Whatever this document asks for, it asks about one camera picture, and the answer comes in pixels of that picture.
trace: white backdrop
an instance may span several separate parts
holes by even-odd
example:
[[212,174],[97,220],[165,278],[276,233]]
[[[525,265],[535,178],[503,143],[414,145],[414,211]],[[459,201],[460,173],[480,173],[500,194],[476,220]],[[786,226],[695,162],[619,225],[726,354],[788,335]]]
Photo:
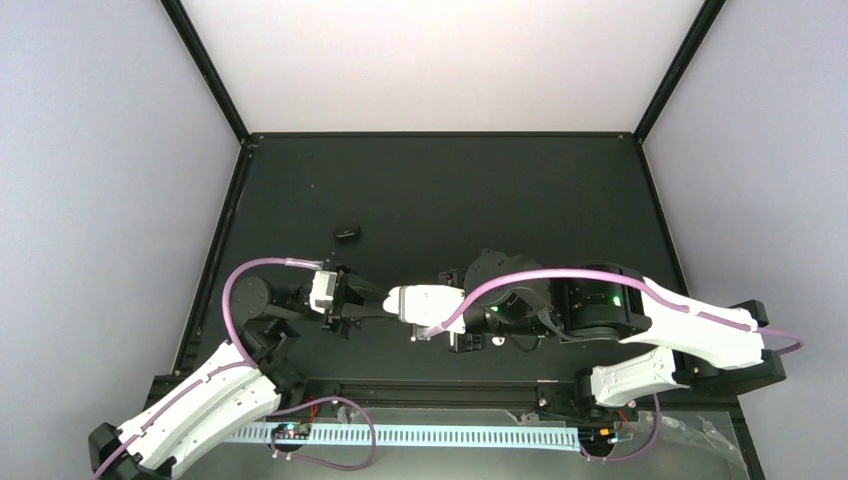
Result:
[[632,131],[700,0],[184,0],[250,131]]

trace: workstation enclosure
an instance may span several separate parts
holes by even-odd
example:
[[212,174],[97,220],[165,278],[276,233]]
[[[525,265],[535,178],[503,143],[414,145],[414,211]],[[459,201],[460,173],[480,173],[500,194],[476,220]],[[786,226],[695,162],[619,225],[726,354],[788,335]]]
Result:
[[[466,268],[492,249],[544,266],[613,262],[718,305],[757,298],[775,326],[822,348],[805,349],[795,366],[795,357],[787,361],[788,380],[741,404],[661,394],[663,411],[685,420],[686,435],[696,432],[702,444],[674,437],[686,431],[679,422],[664,423],[671,436],[629,464],[520,449],[385,453],[398,449],[380,454],[383,465],[365,475],[555,478],[573,469],[579,478],[760,479],[816,469],[791,460],[792,435],[820,440],[816,405],[844,406],[844,382],[821,372],[840,352],[834,339],[848,332],[810,320],[838,318],[835,303],[805,303],[822,297],[813,283],[830,298],[848,287],[838,268],[846,252],[833,240],[844,230],[844,202],[831,201],[846,174],[831,161],[844,151],[844,135],[821,133],[844,124],[844,95],[836,92],[848,81],[840,27],[848,13],[839,2],[803,12],[723,0],[148,3],[156,8],[9,9],[26,21],[8,29],[20,41],[6,63],[32,77],[10,76],[4,88],[26,92],[6,97],[3,119],[12,120],[4,129],[14,141],[4,157],[112,159],[90,169],[58,160],[8,169],[15,181],[6,219],[16,227],[6,232],[18,232],[3,239],[8,251],[26,247],[49,252],[46,259],[64,249],[105,265],[20,263],[27,273],[19,283],[31,288],[17,298],[40,305],[36,292],[57,292],[56,302],[85,319],[70,328],[23,300],[10,303],[13,316],[35,313],[62,332],[47,340],[41,362],[68,369],[47,382],[18,360],[29,350],[13,355],[4,378],[7,367],[9,378],[35,371],[14,373],[15,381],[30,393],[49,384],[65,397],[15,397],[26,408],[20,417],[63,415],[71,420],[61,440],[81,443],[94,419],[120,423],[137,414],[145,393],[148,405],[167,394],[226,339],[223,285],[248,260],[328,260],[391,288],[435,283],[440,272]],[[819,44],[828,48],[816,53]],[[50,81],[33,80],[42,76]],[[59,133],[36,147],[23,140],[28,124]],[[793,162],[807,148],[821,165]],[[83,190],[88,196],[74,197]],[[33,242],[50,236],[28,230],[45,199],[54,210],[42,210],[54,213],[44,221],[65,232],[63,245]],[[360,229],[355,241],[334,237],[345,226]],[[793,236],[817,229],[828,234],[807,243]],[[837,268],[822,273],[822,252],[834,252],[827,261]],[[10,260],[13,270],[30,258],[24,253]],[[66,273],[43,279],[56,268]],[[91,280],[79,283],[80,272]],[[251,273],[280,284],[309,280],[270,266]],[[23,352],[28,331],[9,331],[0,337],[4,350]],[[109,332],[109,340],[92,331]],[[587,365],[648,351],[543,341],[531,353],[508,342],[453,355],[446,339],[411,342],[408,326],[393,322],[354,330],[348,340],[317,324],[298,325],[298,333],[289,359],[309,392],[381,409],[389,423],[497,424],[503,419],[481,412],[533,412]],[[110,400],[116,388],[120,401]],[[638,406],[653,418],[652,401]],[[445,416],[450,411],[466,413]],[[4,455],[20,455],[3,463],[24,471],[38,458],[33,446],[45,428],[10,426],[19,447]],[[621,448],[635,449],[640,438]],[[830,452],[836,443],[819,448]],[[730,453],[719,451],[725,447]],[[74,468],[82,463],[67,455]],[[267,455],[255,445],[225,445],[184,478],[317,475],[303,462],[269,465]],[[364,453],[321,453],[328,455],[356,463]],[[823,456],[822,465],[838,458]]]

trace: small black object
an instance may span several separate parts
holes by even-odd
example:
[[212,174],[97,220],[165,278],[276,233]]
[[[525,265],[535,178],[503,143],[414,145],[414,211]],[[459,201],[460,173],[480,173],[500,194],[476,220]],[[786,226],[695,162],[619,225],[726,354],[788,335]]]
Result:
[[333,229],[333,236],[336,237],[336,240],[354,240],[359,238],[360,233],[362,233],[362,229],[359,228],[359,225],[341,225]]

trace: black table surface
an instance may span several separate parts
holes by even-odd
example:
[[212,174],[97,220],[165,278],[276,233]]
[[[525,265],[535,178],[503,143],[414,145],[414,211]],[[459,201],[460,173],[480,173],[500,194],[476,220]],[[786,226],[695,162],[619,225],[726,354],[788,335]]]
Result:
[[[199,357],[225,339],[220,295],[241,263],[280,256],[331,259],[385,287],[435,283],[483,248],[545,266],[616,262],[679,290],[674,259],[630,135],[301,134],[255,137],[256,148],[205,311]],[[336,226],[361,226],[339,243]],[[282,267],[251,272],[305,283]],[[525,354],[509,343],[465,355],[447,338],[409,341],[394,322],[352,330],[348,341],[295,325],[289,358],[308,378],[536,382],[648,349],[546,340]]]

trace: black metal frame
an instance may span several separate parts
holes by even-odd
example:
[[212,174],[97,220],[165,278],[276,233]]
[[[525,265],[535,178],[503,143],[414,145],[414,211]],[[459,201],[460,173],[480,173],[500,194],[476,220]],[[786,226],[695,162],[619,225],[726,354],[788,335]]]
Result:
[[[198,285],[197,294],[195,295],[194,302],[192,303],[191,312],[189,314],[186,328],[183,333],[183,338],[179,345],[177,359],[174,364],[174,374],[156,377],[150,391],[150,396],[148,398],[149,403],[155,401],[161,396],[164,396],[168,391],[173,388],[174,385],[182,381],[185,378],[182,370],[190,371],[195,363],[195,360],[197,358],[197,352],[200,346],[199,329],[202,323],[202,319],[206,313],[207,307],[212,301],[212,290],[214,280],[218,274],[221,255],[224,251],[224,248],[226,247],[226,242],[227,238],[229,237],[229,231],[232,226],[236,206],[238,205],[238,200],[241,196],[242,188],[244,186],[244,182],[247,178],[247,174],[249,172],[250,165],[252,162],[253,150],[256,147],[255,143],[260,135],[259,133],[253,133],[251,135],[244,122],[242,121],[241,117],[239,116],[236,106],[230,98],[229,94],[227,93],[227,90],[224,87],[220,76],[215,70],[215,66],[212,63],[212,59],[209,57],[209,54],[204,48],[203,43],[201,42],[200,37],[197,34],[197,31],[194,29],[194,26],[192,25],[186,10],[182,5],[182,2],[180,0],[161,0],[161,2],[162,5],[165,7],[165,10],[168,12],[168,15],[170,16],[175,28],[182,37],[183,42],[185,43],[186,48],[194,59],[201,75],[209,86],[212,95],[218,102],[222,113],[229,122],[230,127],[233,129],[233,133],[235,134],[239,142],[242,144],[242,148],[239,153],[238,160],[236,162],[232,180],[227,190],[224,207],[218,219],[218,225],[215,230],[215,234],[212,239],[212,245],[209,249],[209,254],[207,256],[206,263],[203,268],[203,273],[201,275],[200,283]],[[675,87],[682,78],[687,66],[694,58],[698,47],[700,46],[703,39],[706,37],[710,27],[712,26],[713,22],[721,11],[721,8],[724,3],[725,0],[704,1],[704,4],[698,12],[695,21],[690,27],[686,37],[683,40],[683,43],[678,49],[677,54],[672,60],[671,65],[669,66],[666,74],[660,82],[660,85],[658,86],[653,98],[651,99],[650,104],[648,105],[648,108],[646,109],[639,124],[636,126],[633,134],[635,148],[637,150],[637,154],[639,155],[645,173],[645,181],[648,182],[648,186],[650,188],[651,195],[656,206],[657,216],[659,217],[660,224],[663,229],[666,247],[668,248],[668,251],[671,254],[672,258],[674,259],[675,274],[677,276],[678,284],[680,285],[682,293],[687,295],[688,291],[686,288],[686,282],[683,277],[682,269],[680,268],[680,262],[677,257],[677,253],[674,249],[671,234],[669,233],[668,225],[663,214],[663,210],[659,201],[659,197],[657,195],[657,190],[654,185],[653,178],[651,176],[648,161],[645,157],[645,152],[642,148],[642,144],[644,143],[645,139],[651,131],[651,128],[656,123],[660,114],[662,113],[665,105],[668,103],[668,100],[671,98]],[[427,132],[422,132],[421,134],[425,136],[434,135]],[[609,135],[609,133],[600,132],[599,134]],[[463,133],[454,132],[451,133],[451,135],[463,135]],[[449,389],[452,397],[455,400],[457,398],[463,397],[462,392],[458,391],[456,387],[448,387],[445,385],[424,385],[425,389],[427,390],[427,394],[423,396],[420,393],[415,395],[410,394],[410,392],[407,391],[406,388],[402,385],[386,386],[388,388],[383,389],[388,392],[385,398],[374,398],[373,395],[363,397],[362,395],[360,395],[360,393],[364,391],[371,392],[371,388],[363,389],[362,385],[359,385],[358,383],[351,385],[339,385],[339,391],[336,391],[334,393],[343,393],[345,395],[353,397],[355,400],[360,400],[365,403],[381,406],[392,405],[396,407],[420,407],[422,405],[427,405],[427,395],[432,396],[433,392],[437,392],[437,395],[442,396],[447,391],[440,391],[440,389]],[[514,391],[509,391],[509,389],[507,389],[502,392],[501,396],[503,397],[501,398],[503,402],[499,404],[500,408],[530,409],[532,408],[532,403],[535,401],[535,396],[527,390],[526,385],[516,386],[516,389]],[[479,398],[479,395],[475,394],[474,392],[470,392],[463,403],[467,403],[468,406],[471,407],[475,405],[475,402],[477,402]],[[739,405],[739,402],[735,397],[703,398],[695,397],[689,392],[677,391],[667,392],[666,394],[661,395],[660,398],[663,403],[664,409],[667,410],[728,412],[731,417],[743,456],[748,465],[748,473],[750,477],[754,480],[760,480],[765,478],[762,467],[756,454],[756,450],[754,448],[753,439],[751,438],[750,431],[748,430],[748,426],[745,422],[745,417],[742,413],[742,409]],[[649,410],[653,408],[653,404],[640,404],[639,407]]]

